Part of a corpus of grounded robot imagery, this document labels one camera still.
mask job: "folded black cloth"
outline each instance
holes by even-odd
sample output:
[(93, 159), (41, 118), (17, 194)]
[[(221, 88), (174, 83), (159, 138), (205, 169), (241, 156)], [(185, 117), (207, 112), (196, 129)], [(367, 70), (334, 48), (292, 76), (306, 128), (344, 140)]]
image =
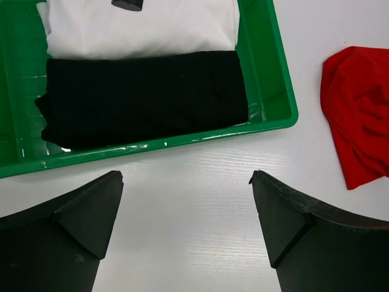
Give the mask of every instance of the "folded black cloth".
[(210, 131), (244, 123), (249, 110), (236, 52), (119, 61), (47, 61), (35, 101), (42, 139), (85, 149)]

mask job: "white tabletop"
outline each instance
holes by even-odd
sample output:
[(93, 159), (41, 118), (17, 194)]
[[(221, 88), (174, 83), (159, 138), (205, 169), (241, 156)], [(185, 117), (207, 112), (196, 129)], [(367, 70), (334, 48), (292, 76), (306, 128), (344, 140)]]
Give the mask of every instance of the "white tabletop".
[(319, 105), (324, 59), (352, 45), (389, 47), (389, 1), (275, 6), (300, 112), (295, 127), (2, 179), (0, 217), (121, 170), (122, 202), (94, 292), (280, 292), (248, 185), (256, 169), (389, 221), (389, 179), (346, 190)]

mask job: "red fabric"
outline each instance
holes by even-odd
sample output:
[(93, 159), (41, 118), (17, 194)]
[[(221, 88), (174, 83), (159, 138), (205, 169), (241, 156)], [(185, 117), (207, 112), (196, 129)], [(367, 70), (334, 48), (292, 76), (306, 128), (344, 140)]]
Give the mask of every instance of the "red fabric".
[(389, 176), (389, 50), (349, 47), (323, 65), (322, 110), (349, 190)]

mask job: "towel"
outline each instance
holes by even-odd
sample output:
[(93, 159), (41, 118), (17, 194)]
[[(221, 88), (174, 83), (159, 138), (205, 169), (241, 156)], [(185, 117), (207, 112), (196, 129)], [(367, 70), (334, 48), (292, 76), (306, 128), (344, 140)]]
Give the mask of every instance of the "towel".
[(141, 12), (110, 0), (48, 0), (38, 11), (54, 58), (116, 60), (235, 50), (237, 0), (146, 0)]
[(389, 50), (335, 54), (323, 65), (320, 95), (347, 188), (389, 176)]
[(82, 150), (216, 130), (247, 122), (238, 54), (198, 52), (129, 60), (47, 61), (35, 100), (45, 141)]

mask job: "green tray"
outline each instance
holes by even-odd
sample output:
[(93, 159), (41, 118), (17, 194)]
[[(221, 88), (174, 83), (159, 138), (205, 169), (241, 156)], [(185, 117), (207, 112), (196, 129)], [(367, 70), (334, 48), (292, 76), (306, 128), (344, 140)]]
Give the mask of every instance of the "green tray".
[(236, 48), (250, 119), (216, 131), (92, 151), (43, 141), (34, 100), (46, 90), (47, 44), (37, 0), (0, 0), (0, 178), (82, 162), (293, 126), (297, 106), (272, 0), (240, 0)]

